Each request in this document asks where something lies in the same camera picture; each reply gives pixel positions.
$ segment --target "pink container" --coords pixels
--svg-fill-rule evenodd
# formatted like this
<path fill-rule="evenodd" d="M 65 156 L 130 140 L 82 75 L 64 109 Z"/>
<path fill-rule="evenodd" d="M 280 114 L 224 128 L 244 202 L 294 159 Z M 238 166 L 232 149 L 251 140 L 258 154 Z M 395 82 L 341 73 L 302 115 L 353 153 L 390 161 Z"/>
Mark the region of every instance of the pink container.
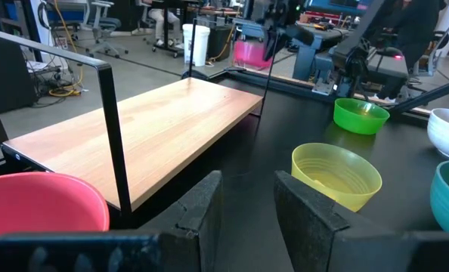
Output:
<path fill-rule="evenodd" d="M 109 223 L 105 199 L 78 178 L 45 172 L 0 176 L 0 235 L 105 231 Z"/>
<path fill-rule="evenodd" d="M 258 42 L 238 41 L 234 44 L 234 62 L 238 65 L 249 64 L 256 67 L 270 67 L 271 58 L 263 60 L 265 45 Z"/>

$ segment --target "black tabletop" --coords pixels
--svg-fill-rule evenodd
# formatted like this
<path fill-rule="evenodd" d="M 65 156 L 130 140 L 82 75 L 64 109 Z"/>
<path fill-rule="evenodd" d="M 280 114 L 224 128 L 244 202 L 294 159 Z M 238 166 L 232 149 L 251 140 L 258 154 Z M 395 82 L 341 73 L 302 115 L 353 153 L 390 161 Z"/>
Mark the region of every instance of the black tabletop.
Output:
<path fill-rule="evenodd" d="M 263 94 L 240 82 L 220 84 Z M 192 185 L 184 180 L 198 182 L 211 170 L 222 170 L 217 271 L 292 271 L 277 223 L 273 172 L 290 172 L 292 151 L 305 143 L 344 147 L 377 168 L 383 186 L 359 211 L 363 216 L 396 231 L 439 230 L 429 207 L 429 188 L 436 166 L 446 159 L 426 130 L 389 121 L 379 134 L 362 136 L 342 130 L 332 118 L 331 104 L 270 91 L 260 122 L 247 116 L 170 182 L 186 190 Z"/>

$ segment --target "gray floor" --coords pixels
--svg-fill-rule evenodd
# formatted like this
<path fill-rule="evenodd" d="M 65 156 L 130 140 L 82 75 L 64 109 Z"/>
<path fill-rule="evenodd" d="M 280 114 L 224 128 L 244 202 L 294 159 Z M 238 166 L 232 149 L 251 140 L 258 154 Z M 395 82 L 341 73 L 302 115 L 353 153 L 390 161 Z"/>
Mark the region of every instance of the gray floor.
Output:
<path fill-rule="evenodd" d="M 147 37 L 151 41 L 153 40 L 152 36 Z M 142 39 L 143 36 L 111 38 L 110 41 L 120 43 L 129 49 L 129 54 L 121 54 L 122 59 L 105 54 L 95 55 L 96 58 L 105 60 L 112 66 L 118 100 L 178 81 L 181 73 L 187 69 L 182 57 L 175 59 L 165 51 L 152 52 L 152 45 L 148 45 Z M 84 48 L 92 43 L 91 35 L 88 32 L 79 32 L 77 45 L 80 53 L 83 53 Z M 287 51 L 279 52 L 273 66 L 273 74 L 291 77 L 295 59 L 294 54 Z M 231 65 L 231 57 L 213 65 L 197 67 L 197 70 L 206 75 L 220 72 Z M 439 69 L 449 77 L 449 58 L 440 62 Z M 78 72 L 79 68 L 74 67 L 74 70 Z M 421 80 L 423 84 L 420 87 L 425 89 L 433 89 L 448 83 L 448 79 L 439 73 L 432 78 L 421 78 Z M 80 97 L 68 97 L 61 104 L 42 109 L 23 108 L 1 114 L 9 137 L 14 138 L 101 107 L 100 89 L 96 73 L 92 68 L 84 68 L 83 83 L 85 89 L 89 91 L 84 92 Z M 46 97 L 40 102 L 50 103 L 53 100 L 53 97 Z M 428 105 L 428 108 L 434 107 L 449 107 L 449 96 Z"/>

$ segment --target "person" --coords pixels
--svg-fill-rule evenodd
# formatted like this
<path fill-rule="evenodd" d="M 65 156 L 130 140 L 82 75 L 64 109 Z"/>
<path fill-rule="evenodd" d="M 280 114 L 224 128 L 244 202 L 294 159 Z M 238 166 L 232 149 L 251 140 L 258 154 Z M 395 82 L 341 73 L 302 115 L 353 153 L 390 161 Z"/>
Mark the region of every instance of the person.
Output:
<path fill-rule="evenodd" d="M 145 3 L 151 5 L 152 0 L 144 0 Z M 149 17 L 156 21 L 156 45 L 164 45 L 164 10 L 160 8 L 153 8 L 149 11 Z M 172 23 L 174 39 L 168 40 L 168 46 L 174 46 L 182 49 L 184 46 L 180 43 L 181 38 L 181 21 L 171 11 L 167 11 L 167 21 Z"/>
<path fill-rule="evenodd" d="M 408 71 L 422 57 L 433 39 L 439 11 L 446 7 L 444 0 L 399 0 L 399 8 L 386 17 L 385 28 L 398 31 L 396 48 L 401 50 Z M 380 99 L 388 98 L 395 102 L 403 82 L 400 79 L 390 79 L 378 93 Z"/>

